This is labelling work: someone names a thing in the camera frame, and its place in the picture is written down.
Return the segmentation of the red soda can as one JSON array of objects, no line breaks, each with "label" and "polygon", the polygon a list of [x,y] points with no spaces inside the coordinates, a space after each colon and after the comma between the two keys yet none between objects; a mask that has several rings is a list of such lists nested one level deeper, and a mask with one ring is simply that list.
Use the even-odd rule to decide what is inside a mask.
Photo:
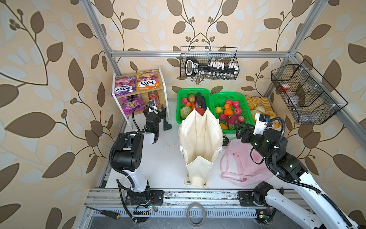
[{"label": "red soda can", "polygon": [[149,97],[149,100],[153,100],[155,102],[155,105],[156,106],[159,106],[160,105],[159,94],[158,94],[158,92],[156,90],[150,91],[148,93],[148,97]]}]

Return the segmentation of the magenta snack bag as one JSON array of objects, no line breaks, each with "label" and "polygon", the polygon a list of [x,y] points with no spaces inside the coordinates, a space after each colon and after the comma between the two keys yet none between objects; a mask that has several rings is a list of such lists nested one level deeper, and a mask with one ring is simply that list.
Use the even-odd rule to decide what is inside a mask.
[{"label": "magenta snack bag", "polygon": [[125,115],[132,114],[136,106],[142,105],[144,102],[140,94],[130,95],[121,98],[121,106]]}]

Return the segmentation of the orange Fox's candy bag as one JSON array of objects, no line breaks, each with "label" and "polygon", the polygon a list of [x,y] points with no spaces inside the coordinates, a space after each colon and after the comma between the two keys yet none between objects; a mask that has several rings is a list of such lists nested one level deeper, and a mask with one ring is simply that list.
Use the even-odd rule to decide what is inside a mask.
[{"label": "orange Fox's candy bag", "polygon": [[137,89],[154,89],[160,86],[158,79],[158,70],[140,72],[137,74]]}]

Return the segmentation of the pink plastic grocery bag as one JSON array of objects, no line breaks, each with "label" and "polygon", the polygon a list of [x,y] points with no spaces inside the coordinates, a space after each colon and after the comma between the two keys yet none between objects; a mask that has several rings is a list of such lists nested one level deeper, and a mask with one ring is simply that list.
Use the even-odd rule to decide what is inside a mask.
[{"label": "pink plastic grocery bag", "polygon": [[251,144],[233,139],[225,148],[225,154],[220,162],[221,178],[241,188],[268,181],[273,174],[262,159],[263,157],[253,150]]}]

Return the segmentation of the cream canvas tote bag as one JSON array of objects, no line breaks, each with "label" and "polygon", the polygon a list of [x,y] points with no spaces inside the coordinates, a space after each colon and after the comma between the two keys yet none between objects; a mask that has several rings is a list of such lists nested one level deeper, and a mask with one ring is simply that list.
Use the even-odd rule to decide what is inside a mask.
[{"label": "cream canvas tote bag", "polygon": [[207,109],[203,115],[193,110],[179,127],[179,146],[186,163],[185,184],[209,188],[209,177],[223,148],[219,120]]}]

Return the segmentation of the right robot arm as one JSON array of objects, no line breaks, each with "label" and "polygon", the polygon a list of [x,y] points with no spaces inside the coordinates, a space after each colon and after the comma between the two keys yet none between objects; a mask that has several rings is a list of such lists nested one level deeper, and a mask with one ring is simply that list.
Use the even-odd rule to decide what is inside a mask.
[{"label": "right robot arm", "polygon": [[267,114],[256,114],[255,119],[255,125],[236,123],[236,137],[242,143],[249,143],[261,155],[262,164],[289,184],[311,210],[300,207],[265,181],[253,189],[254,204],[275,208],[303,229],[359,229],[360,226],[320,188],[306,166],[286,151],[285,120],[271,119]]}]

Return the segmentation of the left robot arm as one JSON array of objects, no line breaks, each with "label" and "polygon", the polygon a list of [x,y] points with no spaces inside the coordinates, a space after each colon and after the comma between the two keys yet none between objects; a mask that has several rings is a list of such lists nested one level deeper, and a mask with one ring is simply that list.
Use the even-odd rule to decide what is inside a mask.
[{"label": "left robot arm", "polygon": [[134,113],[137,108],[144,108],[146,124],[142,130],[137,129],[119,134],[112,145],[109,153],[109,164],[111,168],[124,175],[130,182],[130,187],[124,186],[119,179],[116,180],[118,189],[127,192],[123,198],[129,201],[132,206],[156,206],[162,205],[164,192],[161,190],[151,191],[149,181],[143,176],[139,169],[142,162],[143,146],[155,144],[159,138],[161,121],[164,122],[164,130],[169,130],[171,125],[166,120],[166,108],[157,110],[156,102],[150,100],[148,105],[138,105],[132,111],[132,121],[136,120]]}]

